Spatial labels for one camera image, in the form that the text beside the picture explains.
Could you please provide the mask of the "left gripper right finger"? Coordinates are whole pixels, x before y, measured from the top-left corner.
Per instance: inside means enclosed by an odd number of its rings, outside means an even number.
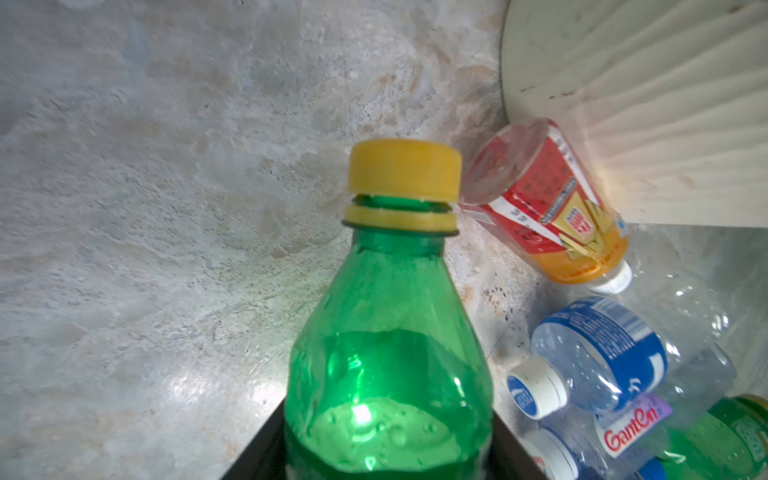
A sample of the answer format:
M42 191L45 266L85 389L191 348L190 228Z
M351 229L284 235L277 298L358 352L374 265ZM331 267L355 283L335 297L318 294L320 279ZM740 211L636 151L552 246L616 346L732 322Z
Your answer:
M498 413L494 413L493 417L488 478L490 480L546 480L546 476Z

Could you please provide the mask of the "green bottle yellow cap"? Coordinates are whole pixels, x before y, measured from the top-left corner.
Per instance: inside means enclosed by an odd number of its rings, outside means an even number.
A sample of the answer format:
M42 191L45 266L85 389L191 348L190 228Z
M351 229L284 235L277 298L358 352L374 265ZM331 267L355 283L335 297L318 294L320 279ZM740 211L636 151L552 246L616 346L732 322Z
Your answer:
M767 400L723 398L691 426L673 430L658 456L667 479L756 479L767 471Z
M352 148L351 249L290 354L289 478L485 476L493 383L444 260L461 172L443 144Z

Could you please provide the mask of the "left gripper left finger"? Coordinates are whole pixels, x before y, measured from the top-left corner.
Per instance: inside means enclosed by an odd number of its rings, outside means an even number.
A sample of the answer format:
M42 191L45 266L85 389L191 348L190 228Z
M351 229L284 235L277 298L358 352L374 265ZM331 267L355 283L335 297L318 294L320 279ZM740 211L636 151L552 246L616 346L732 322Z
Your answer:
M222 480L287 479L284 403L278 404Z

